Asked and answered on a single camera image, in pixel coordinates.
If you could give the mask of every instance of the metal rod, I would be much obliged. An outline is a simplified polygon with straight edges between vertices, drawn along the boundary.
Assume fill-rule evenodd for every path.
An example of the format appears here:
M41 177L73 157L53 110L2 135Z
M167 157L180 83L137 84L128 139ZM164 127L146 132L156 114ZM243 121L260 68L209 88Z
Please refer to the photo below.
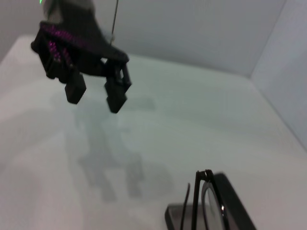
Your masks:
M111 38L111 44L112 44L112 41L113 41L113 35L114 35L115 21L116 21L117 9L118 9L118 1L119 1L119 0L116 0L115 14L114 14L113 26L112 26L112 38Z

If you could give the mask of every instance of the white enclosure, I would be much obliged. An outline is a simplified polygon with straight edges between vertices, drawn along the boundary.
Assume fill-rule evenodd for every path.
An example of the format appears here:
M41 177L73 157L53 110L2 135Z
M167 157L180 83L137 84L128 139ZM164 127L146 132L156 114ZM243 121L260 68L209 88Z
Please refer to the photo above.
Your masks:
M115 45L129 53L250 76L285 0L119 0ZM116 0L94 0L111 30ZM0 60L15 39L35 34L39 0L0 1Z
M68 104L32 40L0 65L1 230L165 230L167 205L206 168L226 173L257 229L304 229L307 154L249 79L130 55L114 115L100 78Z
M307 148L307 1L288 0L252 75Z

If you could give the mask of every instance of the eyeglass temple arm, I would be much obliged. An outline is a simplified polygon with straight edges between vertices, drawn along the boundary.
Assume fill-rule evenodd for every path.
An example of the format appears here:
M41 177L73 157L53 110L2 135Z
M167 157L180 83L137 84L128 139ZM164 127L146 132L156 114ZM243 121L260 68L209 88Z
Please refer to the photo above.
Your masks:
M195 186L194 186L193 208L192 208L192 226L191 226L191 230L196 230L197 211L198 211L198 198L199 198L201 180L207 181L207 173L206 173L206 171L203 171L203 172L197 171L196 172Z

